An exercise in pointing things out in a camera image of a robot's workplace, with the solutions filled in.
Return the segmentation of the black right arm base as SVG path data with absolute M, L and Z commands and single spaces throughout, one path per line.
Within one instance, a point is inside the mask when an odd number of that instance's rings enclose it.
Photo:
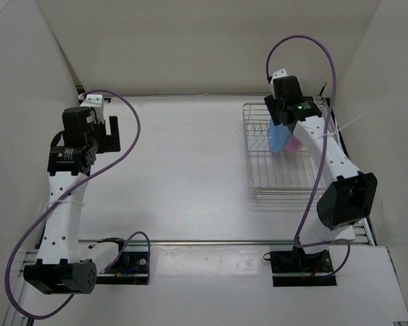
M 274 287 L 337 286 L 329 251 L 307 255 L 303 250 L 270 251 L 263 259 L 271 263 Z

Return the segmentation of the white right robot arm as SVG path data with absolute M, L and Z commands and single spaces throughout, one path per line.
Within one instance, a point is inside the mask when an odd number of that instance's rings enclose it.
M 316 264 L 316 253 L 349 226 L 368 217 L 377 189 L 373 173 L 363 173 L 328 136 L 326 118 L 313 100 L 307 100 L 298 79 L 285 70 L 269 80 L 271 95 L 265 98 L 273 123 L 284 125 L 308 151 L 318 166 L 326 190 L 316 204 L 317 218 L 305 232 L 296 232 L 292 265 L 306 272 Z

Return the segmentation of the white zip tie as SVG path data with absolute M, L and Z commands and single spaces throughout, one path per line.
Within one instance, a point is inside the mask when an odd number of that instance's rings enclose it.
M 370 109 L 366 110 L 365 112 L 361 113 L 360 115 L 356 116 L 354 119 L 352 119 L 351 121 L 349 121 L 348 123 L 337 127 L 337 129 L 333 132 L 327 132 L 322 134 L 320 137 L 318 137 L 317 139 L 322 139 L 324 137 L 331 137 L 334 136 L 335 134 L 338 134 L 339 132 L 341 132 L 343 129 L 347 128 L 348 126 L 354 124 L 355 122 L 357 122 L 358 120 L 362 119 L 364 116 L 368 115 L 370 112 L 373 112 L 374 110 L 376 110 L 378 108 L 378 106 L 375 107 L 371 107 Z

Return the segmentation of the pink plastic plate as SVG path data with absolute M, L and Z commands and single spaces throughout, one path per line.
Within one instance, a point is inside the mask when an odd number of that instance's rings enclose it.
M 303 147 L 303 144 L 292 134 L 288 140 L 285 150 L 290 153 L 294 153 L 300 150 Z

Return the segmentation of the blue plastic plate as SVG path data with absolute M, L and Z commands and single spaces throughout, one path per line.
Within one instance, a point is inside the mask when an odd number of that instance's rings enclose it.
M 292 133 L 287 126 L 283 124 L 275 125 L 272 119 L 269 120 L 268 140 L 269 148 L 273 153 L 285 150 L 291 138 Z

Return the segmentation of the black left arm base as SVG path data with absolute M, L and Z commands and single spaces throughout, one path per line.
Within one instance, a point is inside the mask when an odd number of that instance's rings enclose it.
M 105 238 L 97 243 L 114 243 L 121 252 L 112 267 L 97 276 L 97 285 L 149 285 L 151 246 L 147 249 L 128 249 L 126 240 L 122 238 Z

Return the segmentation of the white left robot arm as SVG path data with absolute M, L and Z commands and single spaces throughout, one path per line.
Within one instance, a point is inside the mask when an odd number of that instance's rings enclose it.
M 43 294 L 89 294 L 97 279 L 97 267 L 79 248 L 80 217 L 85 185 L 69 188 L 90 176 L 98 153 L 120 151 L 118 118 L 106 133 L 103 106 L 82 104 L 65 109 L 63 130 L 50 144 L 48 174 L 49 208 L 43 239 L 35 264 L 25 266 L 26 282 Z

